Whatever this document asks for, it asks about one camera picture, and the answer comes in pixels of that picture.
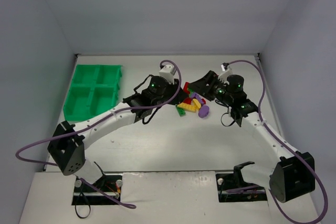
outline white work surface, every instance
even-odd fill
[[[237,59],[250,60],[250,56],[79,56],[77,64],[123,65],[119,98],[133,94],[133,88],[149,74],[158,74],[163,59],[173,60],[181,70],[182,84],[193,82],[209,70],[222,71],[221,64]],[[249,64],[232,65],[233,72],[245,78],[244,90],[258,103],[262,84],[259,73]],[[237,164],[254,161],[271,165],[262,145],[236,124],[224,127],[220,123],[226,108],[214,101],[208,102],[210,114],[201,119],[187,112],[180,117],[176,108],[166,105],[150,124],[138,122],[118,129],[103,137],[86,150],[86,156],[96,161],[106,172],[160,172],[186,170],[232,170]],[[275,128],[275,120],[267,96],[262,104],[265,119]],[[231,119],[224,117],[226,124]],[[48,172],[59,171],[48,166]]]
[[[123,65],[122,99],[148,74],[157,74],[163,59],[179,66],[183,84],[198,80],[209,70],[221,72],[223,62],[246,59],[255,63],[253,56],[79,56],[77,64]],[[258,72],[246,63],[236,63],[232,69],[245,78],[244,90],[258,103],[262,91]],[[35,175],[20,224],[290,223],[270,195],[268,202],[218,202],[214,170],[232,170],[246,161],[264,166],[271,166],[271,162],[262,144],[244,130],[221,125],[225,108],[214,102],[207,104],[210,114],[206,119],[189,112],[179,117],[175,107],[166,105],[150,124],[139,122],[118,129],[86,151],[86,156],[107,172],[130,172],[123,177],[121,200],[136,204],[137,209],[93,206],[90,217],[81,220],[71,206],[75,177],[65,177],[57,167],[48,166],[47,172]],[[262,111],[277,129],[267,97]],[[310,195],[287,202],[283,208],[296,221],[317,217]]]
[[[214,172],[126,173],[123,176],[121,206],[92,206],[81,220],[71,205],[74,176],[61,173],[36,173],[22,213],[20,224],[287,224],[273,200],[219,203]],[[316,218],[309,195],[282,204],[297,221]],[[78,207],[87,213],[86,206]]]

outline green container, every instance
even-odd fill
[[[118,101],[121,65],[77,65],[63,107],[67,121],[84,121]]]

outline green tray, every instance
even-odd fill
[[[77,65],[63,107],[67,121],[84,121],[118,101],[121,65]]]

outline purple ball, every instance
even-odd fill
[[[198,116],[200,118],[204,118],[209,114],[210,108],[208,105],[203,105],[198,111]]]

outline wall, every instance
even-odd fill
[[[290,0],[261,58],[285,137],[315,157],[327,188],[323,223],[334,223],[336,207],[335,17],[335,0]],[[321,212],[319,189],[313,198]]]
[[[15,224],[41,170],[15,152],[53,132],[74,57],[45,0],[0,0],[0,6],[0,216]],[[44,159],[46,146],[24,156]]]
[[[256,53],[289,0],[47,0],[76,53]]]

